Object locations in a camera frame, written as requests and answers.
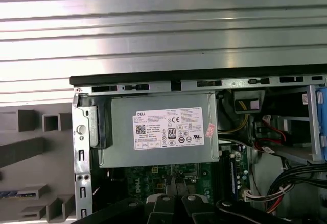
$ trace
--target qr code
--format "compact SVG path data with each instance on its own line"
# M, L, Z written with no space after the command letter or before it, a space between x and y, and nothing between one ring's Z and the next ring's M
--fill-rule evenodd
M137 135L139 135L139 134L146 134L146 132L145 132L145 125L136 126L136 134Z

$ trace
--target white label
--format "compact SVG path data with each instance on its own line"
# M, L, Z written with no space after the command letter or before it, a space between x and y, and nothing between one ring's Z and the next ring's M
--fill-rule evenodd
M302 102L303 102L303 105L308 104L308 95L307 94L302 94Z
M275 151L267 146L263 146L262 147L263 151L265 151L266 153L269 153L269 154L273 154L275 153Z
M134 149L204 145L202 108L137 111Z

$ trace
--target cable bundle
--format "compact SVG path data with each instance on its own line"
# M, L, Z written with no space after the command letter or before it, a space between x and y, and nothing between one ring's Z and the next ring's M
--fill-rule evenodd
M310 185L320 187L320 188L326 188L327 189L327 180L320 180L320 179L314 179L313 174L314 173L320 173L320 172L326 172L327 171L327 164L315 164L315 165L309 165L309 166L299 166L295 168L291 168L289 170L284 171L282 174L280 174L275 181L271 184L269 191L267 193L267 196L272 196L276 193L280 194L280 189L282 188L284 191L275 202L268 202L267 203L267 213L273 212L277 206L281 203L284 195L286 192L293 189L295 184L299 183L308 183ZM305 175L305 174L311 174L309 177L299 176L299 175Z

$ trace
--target power connector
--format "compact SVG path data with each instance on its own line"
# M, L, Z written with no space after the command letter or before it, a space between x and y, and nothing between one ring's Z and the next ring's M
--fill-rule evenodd
M249 189L247 189L247 188L244 188L244 189L242 189L242 199L243 199L243 201L244 202L249 202L249 201L251 201L251 199L249 199L248 197L247 197L247 193L250 193L251 194L251 190L249 190Z

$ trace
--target metal frame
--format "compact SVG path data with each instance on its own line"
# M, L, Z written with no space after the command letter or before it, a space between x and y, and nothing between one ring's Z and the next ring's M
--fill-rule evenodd
M281 151L280 154L289 157L290 159L296 160L301 163L307 161L321 160L320 152L320 138L319 138L319 125L317 120L317 107L316 107L316 87L318 85L325 85L326 75L322 75L322 80L313 80L312 76L303 76L302 82L290 82L281 83L280 77L257 77L257 78L239 78L239 79L221 79L220 86L208 86L208 87L197 87L197 81L203 80L181 80L181 91L192 93L203 90L222 90L222 89L244 89L244 88L265 88L265 87L285 87L285 86L306 86L306 88L295 88L296 91L306 91L308 93L308 109L309 118L295 118L298 120L305 120L310 122L310 130L312 137L312 157L305 151L301 151L303 148L295 148L298 153ZM269 78L269 84L251 84L249 79ZM148 84L149 89L138 91L138 90L124 90L125 85L137 85L137 84ZM117 85L117 91L104 91L104 92L93 92L93 87L105 87L105 85L95 85L88 87L75 87L75 96L73 99L73 138L74 138L74 169L76 174L75 181L75 198L76 198L76 210L77 218L88 216L92 213L92 185L91 185L91 148L98 148L98 117L97 117L97 99L104 99L104 96L126 96L126 95L144 95L156 93L167 93L168 95L174 95L175 92L171 91L170 81L160 82L139 82L139 83L119 83L109 84L108 86ZM79 103L81 98L86 99L84 103Z
M75 201L77 219L92 214L92 184L90 157L90 113L92 107L77 107L73 103L73 141L74 141L74 172L75 172Z

